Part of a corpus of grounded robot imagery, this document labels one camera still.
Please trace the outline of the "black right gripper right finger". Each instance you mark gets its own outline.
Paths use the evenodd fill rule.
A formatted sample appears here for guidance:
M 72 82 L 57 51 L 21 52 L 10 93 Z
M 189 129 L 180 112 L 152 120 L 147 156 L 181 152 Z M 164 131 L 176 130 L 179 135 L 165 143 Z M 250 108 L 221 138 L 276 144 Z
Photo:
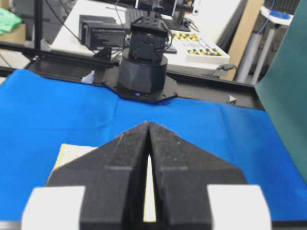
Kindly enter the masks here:
M 157 222 L 164 230 L 269 230 L 257 185 L 235 165 L 149 124 Z

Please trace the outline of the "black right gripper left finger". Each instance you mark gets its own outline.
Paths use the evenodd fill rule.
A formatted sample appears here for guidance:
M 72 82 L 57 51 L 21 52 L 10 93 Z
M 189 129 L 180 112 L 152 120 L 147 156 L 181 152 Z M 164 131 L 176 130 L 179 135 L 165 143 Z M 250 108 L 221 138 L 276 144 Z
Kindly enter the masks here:
M 142 224 L 149 123 L 54 170 L 35 188 L 24 230 L 136 230 Z

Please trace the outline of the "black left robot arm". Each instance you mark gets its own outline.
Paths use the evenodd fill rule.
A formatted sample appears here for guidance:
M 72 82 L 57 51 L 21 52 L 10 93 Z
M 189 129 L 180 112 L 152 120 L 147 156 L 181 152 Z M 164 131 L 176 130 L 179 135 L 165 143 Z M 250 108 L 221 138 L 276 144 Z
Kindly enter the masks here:
M 130 45 L 119 65 L 118 86 L 139 93 L 160 92 L 165 84 L 169 29 L 160 14 L 149 11 L 132 22 Z

